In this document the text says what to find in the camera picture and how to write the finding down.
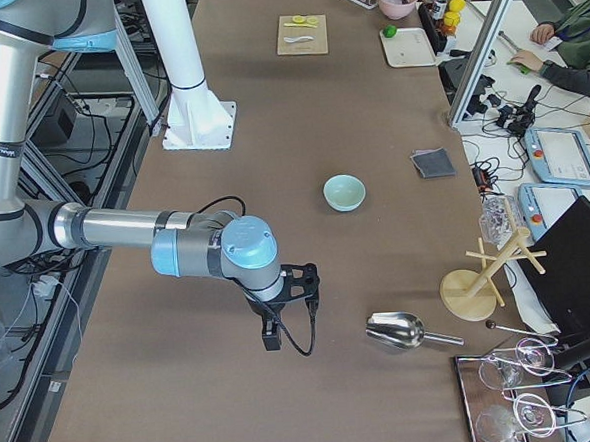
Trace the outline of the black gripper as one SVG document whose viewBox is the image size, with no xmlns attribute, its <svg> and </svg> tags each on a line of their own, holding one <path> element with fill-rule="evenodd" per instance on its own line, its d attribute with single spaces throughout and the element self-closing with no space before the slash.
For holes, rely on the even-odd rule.
<svg viewBox="0 0 590 442">
<path fill-rule="evenodd" d="M 282 348 L 280 314 L 290 302 L 304 301 L 315 322 L 319 306 L 320 277 L 314 263 L 283 264 L 277 280 L 264 290 L 247 290 L 251 309 L 262 318 L 262 342 L 268 352 Z"/>
</svg>

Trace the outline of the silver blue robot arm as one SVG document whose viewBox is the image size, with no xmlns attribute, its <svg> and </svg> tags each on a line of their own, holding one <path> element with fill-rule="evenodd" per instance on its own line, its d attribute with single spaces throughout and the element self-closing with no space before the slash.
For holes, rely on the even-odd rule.
<svg viewBox="0 0 590 442">
<path fill-rule="evenodd" d="M 313 264 L 283 264 L 261 218 L 210 212 L 97 209 L 21 200 L 17 182 L 38 59 L 47 51 L 93 53 L 117 47 L 113 0 L 0 0 L 0 267 L 44 251 L 144 247 L 157 273 L 234 282 L 262 319 L 270 351 L 288 335 L 281 313 L 295 300 L 319 305 Z"/>
</svg>

